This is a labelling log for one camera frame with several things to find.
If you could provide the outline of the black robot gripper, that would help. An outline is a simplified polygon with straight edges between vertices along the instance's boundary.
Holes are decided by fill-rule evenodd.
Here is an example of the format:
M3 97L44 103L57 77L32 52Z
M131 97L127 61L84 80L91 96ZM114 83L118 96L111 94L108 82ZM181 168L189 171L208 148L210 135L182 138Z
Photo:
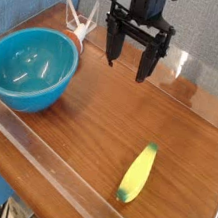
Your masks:
M139 63L138 73L136 74L137 83L143 82L152 74L159 59L168 54L171 38L175 35L176 29L171 26L161 13L144 20L135 15L130 8L128 0L111 0L110 12L107 15L107 42L106 57L110 66L112 61L121 55L125 35L129 35L141 45L148 45L142 53ZM143 29L156 29L161 39L156 42L150 42L154 37Z

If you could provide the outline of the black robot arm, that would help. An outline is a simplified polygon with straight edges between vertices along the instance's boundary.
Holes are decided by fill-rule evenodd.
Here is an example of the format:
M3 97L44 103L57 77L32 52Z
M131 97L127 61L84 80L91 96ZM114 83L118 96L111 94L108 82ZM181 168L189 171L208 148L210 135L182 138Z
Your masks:
M164 58L175 28L162 17L166 0L111 0L107 15L106 57L110 66L121 55L126 36L144 45L136 74L137 83L152 75Z

